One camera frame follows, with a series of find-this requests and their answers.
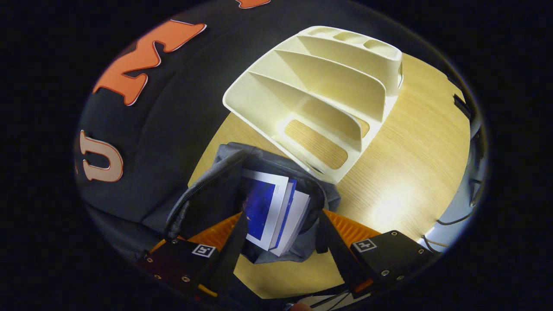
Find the orange gripper pad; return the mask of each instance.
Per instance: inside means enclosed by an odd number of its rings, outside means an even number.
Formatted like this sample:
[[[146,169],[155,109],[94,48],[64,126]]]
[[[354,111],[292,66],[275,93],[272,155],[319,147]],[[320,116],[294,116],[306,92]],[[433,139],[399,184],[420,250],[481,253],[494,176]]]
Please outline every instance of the orange gripper pad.
[[[218,251],[223,249],[223,246],[227,242],[228,237],[231,235],[236,222],[242,215],[242,212],[237,213],[234,216],[231,216],[216,225],[213,225],[197,235],[188,239],[188,242],[193,242],[197,244],[204,244],[209,246],[215,246]]]
[[[326,214],[328,219],[330,219],[330,222],[334,225],[334,228],[336,228],[336,231],[338,231],[347,247],[351,247],[351,244],[354,242],[363,241],[380,234],[380,232],[376,230],[363,226],[362,224],[338,215],[335,212],[328,210],[323,210],[323,212]]]

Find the wooden table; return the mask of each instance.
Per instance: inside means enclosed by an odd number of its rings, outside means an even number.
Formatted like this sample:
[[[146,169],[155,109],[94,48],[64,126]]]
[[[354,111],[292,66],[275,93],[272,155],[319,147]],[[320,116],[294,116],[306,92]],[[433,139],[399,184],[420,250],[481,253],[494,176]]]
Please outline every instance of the wooden table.
[[[380,232],[413,240],[448,207],[468,158],[468,119],[453,104],[462,92],[427,63],[404,54],[404,82],[388,119],[357,163],[337,184],[337,212]],[[198,162],[189,185],[213,163],[220,144],[239,142],[284,154],[229,114]],[[303,263],[254,265],[240,256],[234,274],[262,298],[296,296],[343,283],[330,252]]]

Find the desk organizer compartment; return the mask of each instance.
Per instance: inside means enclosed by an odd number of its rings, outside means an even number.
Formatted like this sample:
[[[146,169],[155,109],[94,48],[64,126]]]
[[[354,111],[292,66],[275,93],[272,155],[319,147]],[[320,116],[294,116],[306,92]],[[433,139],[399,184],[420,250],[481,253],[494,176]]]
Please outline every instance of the desk organizer compartment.
[[[252,64],[223,104],[310,174],[336,184],[392,110],[401,60],[382,41],[310,27]]]

